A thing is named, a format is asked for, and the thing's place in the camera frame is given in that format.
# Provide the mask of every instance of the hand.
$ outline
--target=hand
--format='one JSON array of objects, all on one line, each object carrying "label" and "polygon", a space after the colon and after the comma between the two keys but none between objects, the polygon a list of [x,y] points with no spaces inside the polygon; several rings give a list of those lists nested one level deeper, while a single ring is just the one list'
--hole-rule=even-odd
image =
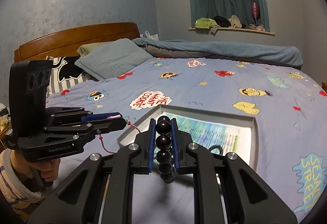
[{"label": "hand", "polygon": [[41,171],[41,177],[44,178],[45,181],[54,181],[58,179],[60,159],[30,163],[24,159],[20,151],[12,150],[10,161],[16,172],[24,174],[30,179],[34,178],[31,167]]}]

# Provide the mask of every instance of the headboard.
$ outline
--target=headboard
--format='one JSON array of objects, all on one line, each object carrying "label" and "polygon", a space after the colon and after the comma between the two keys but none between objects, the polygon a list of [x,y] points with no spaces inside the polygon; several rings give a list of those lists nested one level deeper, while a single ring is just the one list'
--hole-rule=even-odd
[{"label": "headboard", "polygon": [[76,27],[53,33],[21,45],[14,52],[14,61],[44,60],[46,56],[77,56],[76,50],[89,43],[130,40],[140,37],[135,23],[108,23]]}]

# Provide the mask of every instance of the black and white pillow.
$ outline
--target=black and white pillow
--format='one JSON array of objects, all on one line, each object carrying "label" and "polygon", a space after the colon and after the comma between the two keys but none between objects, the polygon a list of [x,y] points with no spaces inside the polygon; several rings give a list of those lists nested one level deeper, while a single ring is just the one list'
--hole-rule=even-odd
[{"label": "black and white pillow", "polygon": [[53,61],[47,96],[67,90],[78,83],[91,79],[89,74],[75,65],[75,62],[79,58],[80,56],[60,58],[46,57],[46,60]]}]

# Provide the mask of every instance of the sleeve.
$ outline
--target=sleeve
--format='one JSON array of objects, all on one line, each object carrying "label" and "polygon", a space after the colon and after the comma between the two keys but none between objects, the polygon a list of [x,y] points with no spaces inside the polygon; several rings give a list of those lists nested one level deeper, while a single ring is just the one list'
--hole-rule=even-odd
[{"label": "sleeve", "polygon": [[30,203],[37,203],[45,198],[46,188],[32,192],[17,177],[10,161],[10,149],[0,154],[0,189],[12,209],[19,213]]}]

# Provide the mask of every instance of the silver bolt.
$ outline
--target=silver bolt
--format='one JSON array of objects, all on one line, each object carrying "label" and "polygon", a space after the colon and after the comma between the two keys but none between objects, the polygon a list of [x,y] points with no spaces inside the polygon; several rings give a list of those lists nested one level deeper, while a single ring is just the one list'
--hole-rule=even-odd
[{"label": "silver bolt", "polygon": [[237,155],[236,153],[234,153],[234,152],[229,152],[229,153],[227,154],[227,157],[228,157],[230,160],[235,160],[235,159],[238,158],[238,155]]},{"label": "silver bolt", "polygon": [[90,160],[97,161],[100,158],[100,155],[98,153],[94,153],[90,155]]},{"label": "silver bolt", "polygon": [[196,150],[199,148],[199,145],[197,143],[190,143],[188,144],[188,147],[192,150]]},{"label": "silver bolt", "polygon": [[138,148],[139,148],[139,145],[138,145],[138,144],[135,144],[135,143],[133,143],[133,144],[130,144],[130,145],[128,146],[128,148],[129,148],[130,150],[136,150],[136,149],[138,149]]}]

